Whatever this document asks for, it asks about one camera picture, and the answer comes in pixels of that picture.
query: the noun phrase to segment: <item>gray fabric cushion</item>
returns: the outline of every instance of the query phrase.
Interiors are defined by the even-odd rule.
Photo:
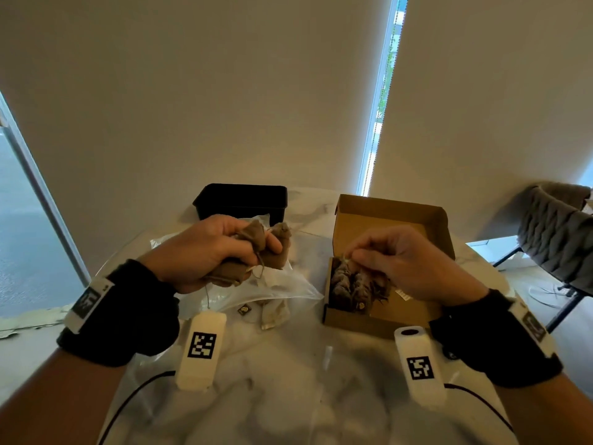
[[[593,295],[593,217],[581,212],[590,195],[574,184],[531,187],[519,245],[552,276]]]

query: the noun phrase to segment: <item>cardboard box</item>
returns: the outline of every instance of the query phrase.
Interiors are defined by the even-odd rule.
[[[436,303],[404,299],[389,291],[387,302],[374,301],[367,315],[342,311],[329,306],[332,266],[336,266],[348,244],[370,228],[411,225],[443,252],[455,259],[449,235],[447,213],[438,206],[419,205],[404,201],[382,200],[354,195],[340,195],[336,207],[333,232],[333,255],[327,270],[323,323],[336,328],[363,332],[393,339],[393,332],[402,326],[422,326],[441,315]]]

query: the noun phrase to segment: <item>chair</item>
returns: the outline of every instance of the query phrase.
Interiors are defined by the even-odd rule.
[[[569,289],[568,302],[546,326],[552,332],[586,296],[593,296],[593,216],[581,211],[591,188],[542,183],[527,191],[529,207],[519,227],[519,246],[494,267],[524,252]]]

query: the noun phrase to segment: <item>black plastic container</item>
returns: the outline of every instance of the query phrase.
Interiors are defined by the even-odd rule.
[[[194,200],[200,220],[214,214],[249,218],[270,214],[270,226],[284,220],[288,190],[284,186],[208,184]]]

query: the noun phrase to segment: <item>chair leg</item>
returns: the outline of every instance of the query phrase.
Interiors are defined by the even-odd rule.
[[[566,304],[558,311],[558,314],[554,316],[554,318],[546,325],[546,329],[549,333],[552,333],[554,329],[563,321],[568,314],[572,312],[572,310],[576,307],[577,304],[584,299],[587,294],[578,290],[574,289],[574,295],[566,302]]]
[[[500,264],[502,264],[504,261],[506,261],[508,258],[513,257],[513,255],[519,253],[520,251],[523,251],[521,249],[521,247],[516,247],[513,251],[511,251],[509,254],[506,254],[504,257],[502,257],[502,259],[494,262],[492,264],[493,267],[498,267]]]

